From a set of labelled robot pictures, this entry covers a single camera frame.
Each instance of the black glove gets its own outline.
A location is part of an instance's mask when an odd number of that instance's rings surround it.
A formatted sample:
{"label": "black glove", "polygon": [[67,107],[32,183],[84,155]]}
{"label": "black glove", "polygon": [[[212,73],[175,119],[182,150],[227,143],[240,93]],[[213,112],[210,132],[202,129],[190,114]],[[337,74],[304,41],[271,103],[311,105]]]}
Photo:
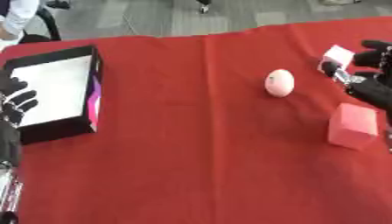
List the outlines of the black glove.
{"label": "black glove", "polygon": [[24,114],[37,106],[33,100],[37,94],[29,91],[7,99],[18,90],[27,87],[27,82],[10,78],[10,73],[0,71],[0,164],[18,166],[20,156],[20,135],[17,130]]}

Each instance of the small white block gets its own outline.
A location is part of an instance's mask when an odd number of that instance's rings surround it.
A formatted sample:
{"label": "small white block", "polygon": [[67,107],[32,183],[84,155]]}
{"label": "small white block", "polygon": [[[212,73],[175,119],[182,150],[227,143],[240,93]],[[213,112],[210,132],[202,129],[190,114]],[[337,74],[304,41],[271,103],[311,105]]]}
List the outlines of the small white block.
{"label": "small white block", "polygon": [[348,51],[347,49],[334,45],[331,49],[329,49],[323,56],[320,64],[318,65],[318,70],[320,72],[324,72],[321,68],[321,65],[326,61],[332,61],[341,66],[341,69],[346,70],[353,60],[355,53]]}

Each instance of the table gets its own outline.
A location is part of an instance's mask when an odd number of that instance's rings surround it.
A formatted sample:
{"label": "table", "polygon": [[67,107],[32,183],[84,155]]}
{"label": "table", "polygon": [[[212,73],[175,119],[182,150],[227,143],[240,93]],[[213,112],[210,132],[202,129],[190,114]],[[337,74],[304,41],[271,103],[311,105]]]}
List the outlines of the table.
{"label": "table", "polygon": [[[96,44],[105,61],[98,133],[24,148],[21,223],[392,223],[382,138],[363,152],[326,142],[341,102],[368,105],[316,70],[331,45],[361,51],[362,39],[391,39],[391,24],[375,17],[6,49],[0,61]],[[296,79],[283,99],[263,90],[278,68]]]}

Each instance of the chair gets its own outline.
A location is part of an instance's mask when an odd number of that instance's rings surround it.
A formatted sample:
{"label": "chair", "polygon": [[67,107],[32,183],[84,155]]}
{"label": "chair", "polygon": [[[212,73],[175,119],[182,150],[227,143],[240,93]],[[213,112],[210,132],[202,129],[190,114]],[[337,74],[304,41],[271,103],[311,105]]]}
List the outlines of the chair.
{"label": "chair", "polygon": [[59,28],[56,25],[56,21],[52,13],[45,7],[39,7],[37,10],[37,16],[44,21],[46,28],[49,31],[50,38],[38,34],[28,34],[27,32],[24,32],[24,37],[20,40],[20,44],[60,41],[61,36],[59,33]]}

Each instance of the pink cube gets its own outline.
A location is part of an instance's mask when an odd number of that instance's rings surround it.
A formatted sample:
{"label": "pink cube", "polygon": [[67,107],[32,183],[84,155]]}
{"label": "pink cube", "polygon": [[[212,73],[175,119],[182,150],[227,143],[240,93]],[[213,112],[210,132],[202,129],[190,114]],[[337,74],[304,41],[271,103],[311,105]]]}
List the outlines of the pink cube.
{"label": "pink cube", "polygon": [[360,151],[377,136],[377,115],[371,108],[341,103],[329,121],[330,144]]}

